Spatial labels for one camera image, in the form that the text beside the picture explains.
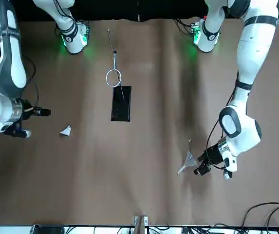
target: wire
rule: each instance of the wire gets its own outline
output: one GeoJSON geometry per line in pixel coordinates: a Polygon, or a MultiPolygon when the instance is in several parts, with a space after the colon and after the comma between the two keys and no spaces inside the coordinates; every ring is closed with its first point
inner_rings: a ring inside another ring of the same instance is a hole
{"type": "Polygon", "coordinates": [[[75,22],[75,19],[74,19],[72,16],[69,16],[69,15],[67,15],[67,14],[64,12],[64,10],[61,8],[60,3],[59,3],[58,0],[53,0],[53,2],[54,2],[54,3],[55,3],[55,2],[57,3],[58,7],[60,8],[61,12],[63,13],[63,14],[61,14],[61,12],[59,11],[59,8],[55,5],[55,6],[56,6],[56,9],[57,9],[57,11],[58,11],[58,13],[59,13],[61,16],[63,16],[63,17],[68,17],[68,18],[72,19],[72,20],[75,22]]]}
{"type": "Polygon", "coordinates": [[[179,23],[180,23],[182,26],[184,26],[184,27],[187,27],[187,28],[191,28],[191,27],[192,27],[191,25],[182,22],[181,19],[176,19],[176,20],[177,20],[177,22],[179,22],[179,23]]]}
{"type": "Polygon", "coordinates": [[[267,223],[266,223],[266,227],[267,227],[267,233],[269,233],[269,223],[270,223],[270,219],[272,217],[272,215],[279,210],[279,206],[276,207],[271,213],[270,215],[268,216],[268,219],[267,219],[267,223]]]}
{"type": "Polygon", "coordinates": [[[169,229],[169,227],[166,227],[166,228],[158,228],[158,227],[155,227],[156,229],[158,229],[159,231],[166,231],[166,230],[168,230],[169,229]]]}
{"type": "Polygon", "coordinates": [[[121,230],[122,230],[122,228],[128,228],[128,227],[125,227],[125,226],[120,227],[120,228],[119,228],[119,230],[116,232],[116,234],[118,234],[118,233],[119,233],[119,231],[121,231],[121,230]]]}
{"type": "MultiPolygon", "coordinates": [[[[227,105],[228,105],[228,103],[230,102],[230,100],[232,99],[232,97],[233,97],[233,95],[234,95],[234,93],[235,93],[235,89],[236,89],[236,88],[233,89],[233,91],[232,91],[232,93],[231,93],[231,95],[230,95],[230,97],[229,97],[229,99],[228,99],[228,101],[227,101],[227,105]]],[[[213,134],[213,132],[214,132],[214,130],[215,130],[215,128],[216,128],[216,125],[217,125],[218,121],[219,121],[219,120],[217,120],[216,123],[214,124],[214,127],[212,128],[212,130],[211,130],[211,132],[210,132],[210,134],[209,134],[209,136],[208,136],[208,138],[207,138],[206,147],[205,147],[205,152],[206,152],[206,157],[207,157],[209,163],[210,163],[211,165],[213,165],[213,167],[215,167],[215,168],[217,168],[217,169],[219,169],[219,170],[224,170],[225,167],[219,167],[219,166],[216,166],[215,164],[212,163],[211,159],[209,158],[208,152],[207,152],[207,147],[208,147],[209,140],[210,140],[210,138],[211,138],[211,136],[212,136],[212,134],[213,134]]]]}
{"type": "Polygon", "coordinates": [[[244,216],[244,218],[243,218],[242,225],[241,225],[241,229],[244,228],[245,221],[246,221],[246,219],[247,219],[248,214],[251,212],[251,210],[253,210],[254,208],[257,208],[257,207],[259,207],[259,206],[265,206],[265,205],[279,205],[279,202],[265,202],[265,203],[261,203],[261,204],[258,204],[258,205],[255,205],[255,206],[252,206],[251,208],[249,208],[249,209],[247,210],[247,212],[245,213],[245,216],[244,216]]]}
{"type": "Polygon", "coordinates": [[[184,34],[186,34],[186,35],[190,35],[190,36],[192,36],[192,33],[191,33],[191,30],[189,31],[188,29],[187,29],[187,27],[184,25],[184,24],[181,24],[181,21],[178,21],[177,19],[174,19],[174,22],[176,23],[176,25],[177,25],[177,27],[180,29],[180,27],[179,27],[179,24],[184,28],[184,30],[185,30],[185,33],[184,34]]]}
{"type": "MultiPolygon", "coordinates": [[[[33,85],[34,85],[34,88],[35,88],[35,90],[36,90],[36,94],[37,94],[37,99],[36,99],[36,101],[35,101],[35,103],[34,103],[34,105],[33,105],[34,107],[36,107],[37,104],[38,104],[38,101],[39,101],[38,87],[37,87],[36,81],[34,80],[34,76],[35,76],[35,74],[36,74],[36,72],[37,72],[37,67],[36,67],[36,65],[34,64],[34,62],[33,62],[29,57],[27,57],[26,55],[22,55],[22,56],[32,64],[32,66],[33,66],[33,73],[32,73],[32,75],[31,75],[31,78],[27,81],[25,87],[23,88],[23,90],[22,90],[22,92],[21,92],[19,98],[22,97],[23,92],[24,92],[25,89],[28,87],[28,85],[32,82],[33,85]]],[[[25,112],[28,112],[28,111],[31,111],[31,110],[33,110],[33,109],[29,108],[29,109],[25,110],[25,112]]]]}
{"type": "Polygon", "coordinates": [[[153,230],[155,233],[157,233],[157,234],[161,234],[161,233],[159,233],[157,230],[152,229],[152,228],[149,228],[149,227],[148,227],[148,230],[153,230]]]}
{"type": "Polygon", "coordinates": [[[235,94],[235,91],[236,91],[236,87],[234,87],[234,89],[233,89],[233,91],[232,91],[232,94],[230,95],[230,97],[229,97],[229,99],[228,99],[228,101],[227,101],[227,103],[226,103],[225,106],[227,106],[227,105],[230,103],[230,101],[232,100],[232,98],[233,98],[233,96],[234,96],[234,94],[235,94]]]}
{"type": "Polygon", "coordinates": [[[70,226],[69,229],[66,231],[65,234],[69,234],[70,232],[72,232],[72,230],[76,228],[76,226],[70,226]]]}

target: metal rod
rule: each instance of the metal rod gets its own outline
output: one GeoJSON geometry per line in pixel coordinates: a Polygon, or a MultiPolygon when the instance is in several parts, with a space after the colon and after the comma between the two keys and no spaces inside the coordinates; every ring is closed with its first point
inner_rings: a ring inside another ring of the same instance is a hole
{"type": "MultiPolygon", "coordinates": [[[[116,65],[115,65],[115,60],[116,60],[116,51],[113,49],[113,45],[112,45],[112,39],[111,39],[111,33],[110,33],[110,29],[107,28],[107,32],[108,32],[108,37],[109,37],[109,42],[110,42],[110,46],[111,46],[111,50],[112,50],[112,55],[113,55],[113,69],[116,69],[116,65]]],[[[122,89],[122,85],[120,83],[120,87],[121,87],[121,93],[122,93],[122,98],[123,98],[123,102],[126,105],[125,99],[124,99],[124,93],[123,93],[123,89],[122,89]]]]}
{"type": "Polygon", "coordinates": [[[113,49],[113,46],[112,46],[112,39],[111,39],[111,34],[110,34],[110,29],[109,28],[107,28],[107,32],[108,32],[110,46],[111,46],[111,49],[112,49],[112,56],[114,56],[114,49],[113,49]]]}

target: brown table surface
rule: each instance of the brown table surface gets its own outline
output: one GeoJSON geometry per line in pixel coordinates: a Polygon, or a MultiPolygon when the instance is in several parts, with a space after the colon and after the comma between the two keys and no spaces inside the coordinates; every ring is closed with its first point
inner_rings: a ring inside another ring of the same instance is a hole
{"type": "MultiPolygon", "coordinates": [[[[70,55],[53,22],[22,23],[22,52],[37,66],[39,106],[30,139],[0,134],[0,224],[241,224],[252,205],[279,201],[279,27],[248,102],[262,142],[238,158],[233,179],[213,169],[177,176],[188,149],[199,156],[237,75],[242,22],[227,19],[213,52],[198,51],[172,20],[91,23],[89,46],[70,55]],[[122,84],[130,85],[131,122],[111,122],[110,27],[122,84]],[[70,124],[72,135],[60,137],[70,124]]],[[[28,74],[32,66],[25,61],[28,74]]],[[[32,85],[25,97],[35,100],[32,85]]],[[[218,126],[210,145],[220,138],[218,126]]],[[[274,206],[248,225],[263,225],[274,206]]],[[[272,225],[279,225],[279,214],[272,225]]]]}

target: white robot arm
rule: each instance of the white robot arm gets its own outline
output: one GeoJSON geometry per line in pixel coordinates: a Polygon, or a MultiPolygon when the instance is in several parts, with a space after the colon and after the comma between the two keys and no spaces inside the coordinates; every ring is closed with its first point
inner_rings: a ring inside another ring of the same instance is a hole
{"type": "Polygon", "coordinates": [[[26,85],[26,73],[21,61],[16,14],[8,0],[0,0],[0,52],[0,132],[14,137],[29,137],[29,130],[14,126],[14,123],[36,115],[36,107],[19,98],[26,85]]]}
{"type": "Polygon", "coordinates": [[[49,14],[58,25],[65,46],[71,54],[79,53],[87,45],[89,28],[76,22],[69,7],[74,0],[33,0],[35,5],[49,14]]]}
{"type": "Polygon", "coordinates": [[[237,18],[244,19],[238,45],[238,75],[231,102],[222,109],[219,123],[226,137],[209,147],[199,157],[201,165],[195,174],[204,175],[212,164],[224,162],[224,176],[231,178],[237,170],[237,156],[255,147],[261,140],[260,126],[246,114],[246,103],[271,46],[277,19],[278,0],[205,0],[209,11],[200,20],[197,46],[204,52],[213,49],[225,14],[223,7],[237,18]]]}

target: metal ring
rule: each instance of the metal ring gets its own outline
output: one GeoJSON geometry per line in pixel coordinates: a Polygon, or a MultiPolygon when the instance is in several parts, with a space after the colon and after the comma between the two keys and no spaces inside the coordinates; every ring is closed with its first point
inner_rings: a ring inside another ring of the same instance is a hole
{"type": "Polygon", "coordinates": [[[111,88],[115,88],[115,87],[119,86],[120,83],[121,83],[121,80],[122,80],[122,76],[121,76],[121,73],[120,73],[120,71],[119,71],[118,69],[111,69],[111,70],[109,70],[109,71],[107,72],[107,74],[106,74],[106,83],[107,83],[107,85],[109,85],[111,88]],[[111,85],[111,84],[109,84],[109,82],[108,82],[108,74],[109,74],[110,72],[112,72],[112,71],[116,71],[117,74],[118,74],[118,80],[119,80],[119,82],[118,82],[116,85],[111,85]]]}

